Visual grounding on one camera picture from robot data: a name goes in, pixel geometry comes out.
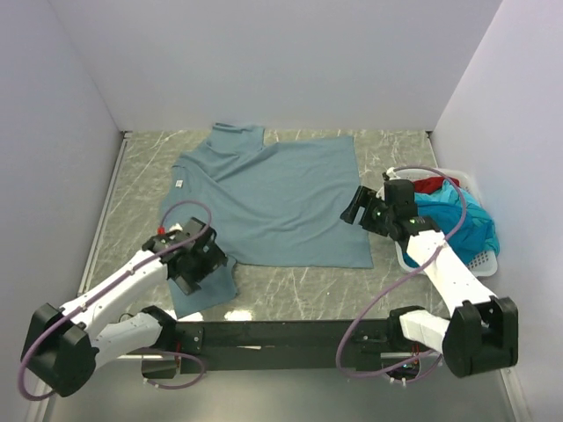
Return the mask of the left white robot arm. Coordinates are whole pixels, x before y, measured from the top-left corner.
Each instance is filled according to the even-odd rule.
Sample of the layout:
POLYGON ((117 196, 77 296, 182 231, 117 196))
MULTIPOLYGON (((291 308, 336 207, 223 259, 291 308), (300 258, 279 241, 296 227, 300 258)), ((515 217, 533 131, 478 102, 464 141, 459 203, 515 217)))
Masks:
POLYGON ((68 397, 94 372, 124 354, 148 349, 176 362, 194 362, 201 379, 206 372, 197 354, 202 333, 184 350, 177 321, 155 305, 123 322, 116 317, 138 296, 171 280, 184 295, 217 280, 232 261, 216 244, 216 231, 196 218, 169 231, 159 229, 115 274, 78 298, 55 307, 46 303, 32 315, 18 370, 18 390, 29 401, 56 394, 68 397))

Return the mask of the grey-blue t shirt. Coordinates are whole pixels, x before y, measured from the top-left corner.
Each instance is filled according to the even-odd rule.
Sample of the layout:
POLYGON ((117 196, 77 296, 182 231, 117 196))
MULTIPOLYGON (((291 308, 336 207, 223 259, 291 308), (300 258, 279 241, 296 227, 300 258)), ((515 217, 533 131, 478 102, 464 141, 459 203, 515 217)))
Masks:
POLYGON ((173 164, 159 219, 167 229, 209 222, 228 262, 192 295, 171 285, 176 315, 234 299, 237 264, 372 267, 367 233, 340 219, 359 184, 350 135, 268 145, 263 127, 214 125, 173 164))

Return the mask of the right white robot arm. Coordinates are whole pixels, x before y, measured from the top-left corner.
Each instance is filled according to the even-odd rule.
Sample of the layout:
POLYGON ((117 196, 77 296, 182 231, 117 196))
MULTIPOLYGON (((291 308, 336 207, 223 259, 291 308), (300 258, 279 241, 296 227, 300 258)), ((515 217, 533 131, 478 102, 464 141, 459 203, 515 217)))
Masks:
POLYGON ((441 318, 418 306, 391 311, 385 340, 394 351, 422 346, 439 353, 458 378, 518 362, 518 308, 485 287, 450 247, 437 223, 423 215, 408 179, 384 182, 384 194, 359 186, 341 220, 358 222, 368 232, 389 237, 425 273, 441 295, 449 315, 441 318))

